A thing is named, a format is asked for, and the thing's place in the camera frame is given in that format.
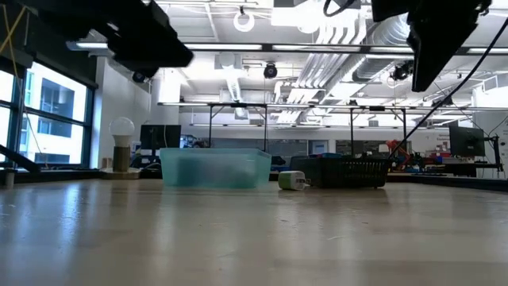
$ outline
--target black mesh basket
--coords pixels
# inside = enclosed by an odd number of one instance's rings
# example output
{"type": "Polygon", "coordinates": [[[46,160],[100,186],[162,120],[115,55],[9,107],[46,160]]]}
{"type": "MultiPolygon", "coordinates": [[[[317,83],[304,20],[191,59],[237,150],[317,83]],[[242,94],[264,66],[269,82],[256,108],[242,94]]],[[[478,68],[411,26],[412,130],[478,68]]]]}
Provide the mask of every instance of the black mesh basket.
{"type": "Polygon", "coordinates": [[[390,161],[386,159],[291,158],[291,170],[305,173],[316,187],[382,187],[390,161]]]}

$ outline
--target black monitor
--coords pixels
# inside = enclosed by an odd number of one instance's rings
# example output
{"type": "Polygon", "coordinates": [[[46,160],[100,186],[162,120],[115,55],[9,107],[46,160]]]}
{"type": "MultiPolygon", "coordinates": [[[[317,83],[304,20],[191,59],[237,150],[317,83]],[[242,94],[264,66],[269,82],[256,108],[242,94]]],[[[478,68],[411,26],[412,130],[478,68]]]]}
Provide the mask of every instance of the black monitor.
{"type": "Polygon", "coordinates": [[[182,126],[142,125],[141,148],[158,150],[161,148],[179,148],[182,126]]]}
{"type": "Polygon", "coordinates": [[[485,156],[485,139],[481,129],[458,126],[450,126],[449,129],[452,155],[462,157],[485,156]]]}

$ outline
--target translucent plastic bin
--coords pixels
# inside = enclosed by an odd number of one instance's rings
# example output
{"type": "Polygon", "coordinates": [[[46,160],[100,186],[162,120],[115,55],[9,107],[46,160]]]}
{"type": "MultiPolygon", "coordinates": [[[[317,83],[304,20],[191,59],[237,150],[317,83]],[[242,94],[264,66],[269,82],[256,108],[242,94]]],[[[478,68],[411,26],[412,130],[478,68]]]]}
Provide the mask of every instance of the translucent plastic bin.
{"type": "Polygon", "coordinates": [[[160,150],[164,185],[254,188],[268,183],[271,155],[258,149],[160,150]]]}

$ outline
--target fluorescent light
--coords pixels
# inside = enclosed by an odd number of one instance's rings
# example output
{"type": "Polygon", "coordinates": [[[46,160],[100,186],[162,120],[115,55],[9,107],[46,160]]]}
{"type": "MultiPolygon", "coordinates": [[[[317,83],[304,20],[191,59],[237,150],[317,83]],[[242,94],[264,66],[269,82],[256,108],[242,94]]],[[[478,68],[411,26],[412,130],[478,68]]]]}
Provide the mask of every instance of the fluorescent light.
{"type": "Polygon", "coordinates": [[[365,55],[369,60],[412,60],[414,56],[412,55],[365,55]]]}
{"type": "Polygon", "coordinates": [[[272,46],[274,51],[286,52],[340,52],[340,53],[354,53],[359,52],[361,47],[347,46],[347,45],[334,45],[334,44],[274,44],[272,46]]]}
{"type": "MultiPolygon", "coordinates": [[[[470,48],[468,50],[468,54],[479,54],[482,55],[485,53],[487,49],[486,48],[470,48]]],[[[492,50],[489,52],[490,54],[503,54],[508,53],[508,48],[492,48],[492,50]]]]}
{"type": "MultiPolygon", "coordinates": [[[[196,126],[196,127],[210,127],[210,124],[194,124],[194,123],[191,123],[189,124],[189,126],[196,126]]],[[[215,127],[219,127],[219,126],[224,126],[223,124],[212,124],[212,126],[215,126],[215,127]]]]}
{"type": "Polygon", "coordinates": [[[309,108],[309,104],[267,104],[267,107],[309,108]]]}
{"type": "Polygon", "coordinates": [[[403,46],[393,46],[393,47],[372,47],[370,52],[385,52],[385,53],[391,53],[391,52],[406,52],[413,54],[413,49],[410,47],[403,47],[403,46]]]}
{"type": "Polygon", "coordinates": [[[76,42],[76,45],[80,48],[92,48],[92,49],[108,48],[107,43],[76,42]]]}
{"type": "Polygon", "coordinates": [[[163,106],[208,106],[208,103],[203,102],[159,102],[163,106]]]}
{"type": "Polygon", "coordinates": [[[256,124],[228,124],[229,127],[264,127],[264,125],[258,126],[256,124]]]}
{"type": "Polygon", "coordinates": [[[244,51],[260,51],[261,44],[185,44],[185,46],[193,51],[200,50],[244,50],[244,51]]]}

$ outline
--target cable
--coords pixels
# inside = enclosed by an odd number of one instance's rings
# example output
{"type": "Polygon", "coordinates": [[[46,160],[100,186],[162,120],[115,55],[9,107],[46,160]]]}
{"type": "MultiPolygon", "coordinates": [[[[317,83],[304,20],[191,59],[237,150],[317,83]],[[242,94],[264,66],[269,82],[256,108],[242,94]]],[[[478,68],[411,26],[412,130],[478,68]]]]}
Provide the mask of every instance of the cable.
{"type": "MultiPolygon", "coordinates": [[[[17,19],[14,22],[14,25],[13,25],[13,27],[11,29],[9,27],[9,20],[8,20],[8,16],[7,16],[7,8],[6,8],[5,5],[3,5],[3,17],[4,17],[4,23],[6,25],[6,30],[7,30],[7,38],[4,41],[4,44],[5,43],[9,43],[10,57],[11,57],[12,62],[13,62],[13,69],[14,69],[14,75],[16,77],[17,89],[19,90],[19,92],[21,92],[21,98],[20,98],[20,101],[21,101],[21,112],[23,114],[26,114],[26,121],[27,121],[27,123],[29,125],[30,133],[32,133],[33,139],[35,141],[37,149],[39,150],[39,153],[44,158],[44,165],[45,165],[46,169],[49,169],[49,167],[48,167],[48,156],[45,153],[42,153],[42,151],[40,149],[39,142],[37,141],[37,138],[35,136],[35,132],[33,131],[32,123],[31,123],[30,118],[29,118],[29,113],[26,110],[26,106],[25,106],[25,92],[23,92],[23,89],[21,87],[20,77],[19,77],[19,75],[17,73],[16,57],[14,55],[13,43],[11,41],[11,37],[12,37],[12,35],[14,33],[14,30],[17,28],[17,23],[19,23],[19,20],[21,19],[21,17],[23,16],[23,13],[25,12],[25,9],[26,9],[26,7],[23,6],[23,8],[21,9],[21,12],[17,16],[17,19]]],[[[0,48],[0,53],[2,53],[2,50],[5,47],[4,44],[2,44],[2,47],[0,48]]]]}
{"type": "Polygon", "coordinates": [[[325,5],[323,6],[323,14],[326,17],[333,17],[335,15],[338,15],[342,12],[344,12],[347,8],[349,8],[356,0],[348,0],[342,7],[340,7],[337,11],[328,13],[328,8],[330,6],[330,3],[332,0],[325,0],[325,5]]]}
{"type": "Polygon", "coordinates": [[[478,70],[479,66],[482,64],[482,62],[485,60],[485,58],[488,56],[488,54],[491,52],[492,48],[494,47],[495,43],[498,41],[498,39],[501,37],[502,33],[505,31],[506,27],[508,26],[508,18],[505,20],[505,22],[502,24],[501,29],[499,29],[498,33],[495,35],[494,39],[492,40],[491,44],[489,44],[488,48],[485,50],[485,53],[480,57],[478,60],[478,63],[473,67],[473,69],[469,72],[468,75],[464,78],[464,80],[447,96],[444,97],[407,135],[406,137],[398,143],[397,147],[395,147],[394,151],[390,154],[389,158],[392,158],[395,154],[395,151],[400,148],[404,143],[407,142],[407,138],[411,137],[413,133],[418,130],[418,127],[420,127],[423,122],[425,122],[427,119],[429,119],[430,115],[434,113],[438,108],[440,108],[444,102],[446,102],[448,99],[450,99],[460,88],[466,84],[466,82],[475,74],[475,72],[478,70]]]}
{"type": "MultiPolygon", "coordinates": [[[[4,9],[4,15],[7,13],[6,12],[6,5],[3,4],[3,9],[4,9]]],[[[23,14],[25,13],[25,10],[26,10],[26,7],[23,6],[23,8],[21,9],[21,11],[19,12],[17,18],[16,18],[16,21],[14,22],[13,24],[13,27],[12,29],[9,31],[9,26],[6,25],[6,29],[7,29],[7,37],[6,39],[3,41],[2,45],[0,46],[0,54],[2,54],[3,52],[3,49],[6,47],[7,45],[7,42],[10,42],[10,38],[13,36],[13,33],[14,33],[14,30],[17,28],[17,25],[19,24],[19,21],[21,20],[21,17],[23,17],[23,14]]]]}

